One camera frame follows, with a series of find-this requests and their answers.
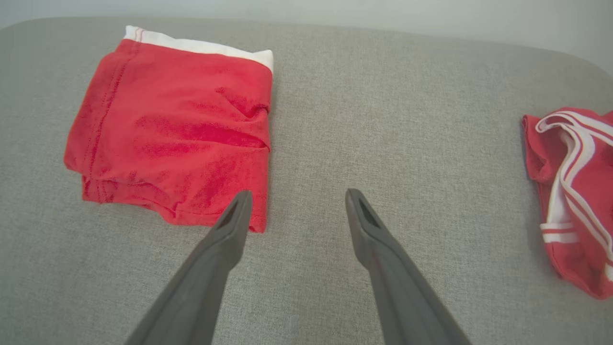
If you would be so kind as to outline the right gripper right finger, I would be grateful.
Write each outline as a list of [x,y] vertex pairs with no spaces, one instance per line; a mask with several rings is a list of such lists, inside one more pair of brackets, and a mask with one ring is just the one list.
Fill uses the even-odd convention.
[[468,345],[469,339],[360,190],[345,195],[355,256],[368,271],[387,345]]

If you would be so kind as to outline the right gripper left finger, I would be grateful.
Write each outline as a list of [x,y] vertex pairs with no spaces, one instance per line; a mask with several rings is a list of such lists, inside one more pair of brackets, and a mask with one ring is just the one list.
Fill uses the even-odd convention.
[[128,345],[210,345],[229,272],[241,260],[252,193],[236,194],[127,340]]

